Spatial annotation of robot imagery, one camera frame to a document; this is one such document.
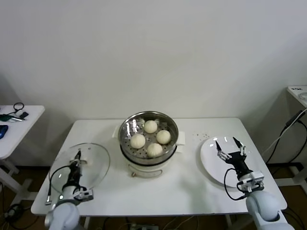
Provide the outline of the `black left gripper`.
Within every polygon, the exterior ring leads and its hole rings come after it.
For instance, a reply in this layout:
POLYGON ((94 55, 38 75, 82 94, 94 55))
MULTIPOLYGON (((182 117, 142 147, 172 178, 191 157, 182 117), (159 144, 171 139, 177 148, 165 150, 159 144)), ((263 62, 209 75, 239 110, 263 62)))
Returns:
POLYGON ((79 150, 77 152, 77 154, 75 155, 75 157, 70 161, 70 173, 68 175, 68 179, 67 182, 65 183, 65 187, 68 186, 75 186, 75 187, 79 187, 79 182, 80 182, 80 178, 82 176, 81 174, 81 168, 80 168, 80 164, 82 163, 81 160, 81 151, 79 150))

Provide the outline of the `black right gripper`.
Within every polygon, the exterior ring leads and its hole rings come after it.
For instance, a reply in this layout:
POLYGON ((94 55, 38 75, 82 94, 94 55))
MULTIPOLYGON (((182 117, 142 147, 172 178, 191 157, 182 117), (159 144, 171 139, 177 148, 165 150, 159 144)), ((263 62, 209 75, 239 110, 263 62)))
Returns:
POLYGON ((216 144, 216 149, 217 149, 217 156, 223 161, 226 161, 226 163, 233 165, 236 171, 237 177, 243 177, 244 175, 247 175, 253 171, 250 170, 245 163, 245 159, 247 157, 245 153, 246 146, 242 144, 241 141, 239 141, 235 137, 233 137, 233 140, 235 144, 237 145, 237 147, 239 148, 239 151, 229 153, 229 154, 224 153, 219 143, 216 141, 215 144, 216 144))

